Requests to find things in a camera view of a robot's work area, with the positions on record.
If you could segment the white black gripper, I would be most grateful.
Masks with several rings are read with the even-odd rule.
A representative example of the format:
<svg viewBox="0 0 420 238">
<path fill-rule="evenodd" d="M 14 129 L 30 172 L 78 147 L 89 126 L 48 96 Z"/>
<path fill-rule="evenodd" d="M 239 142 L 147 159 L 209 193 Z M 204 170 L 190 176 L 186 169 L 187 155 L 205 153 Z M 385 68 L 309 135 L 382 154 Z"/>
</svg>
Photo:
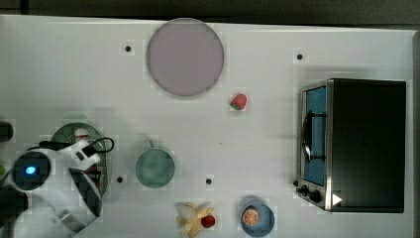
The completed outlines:
<svg viewBox="0 0 420 238">
<path fill-rule="evenodd" d="M 70 166 L 82 171 L 87 171 L 90 167 L 98 164 L 101 158 L 96 149 L 86 140 L 80 140 L 62 150 L 70 160 Z"/>
</svg>

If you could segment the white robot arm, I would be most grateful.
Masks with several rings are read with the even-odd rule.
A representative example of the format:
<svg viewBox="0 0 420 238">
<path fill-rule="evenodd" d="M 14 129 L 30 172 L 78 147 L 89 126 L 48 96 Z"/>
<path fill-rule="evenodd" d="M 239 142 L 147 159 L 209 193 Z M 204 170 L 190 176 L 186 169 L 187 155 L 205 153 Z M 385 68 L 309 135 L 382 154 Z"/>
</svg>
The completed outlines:
<svg viewBox="0 0 420 238">
<path fill-rule="evenodd" d="M 40 143 L 25 151 L 5 177 L 28 200 L 13 221 L 11 238 L 72 238 L 96 220 L 102 195 L 87 170 L 99 162 L 85 140 L 66 147 Z"/>
</svg>

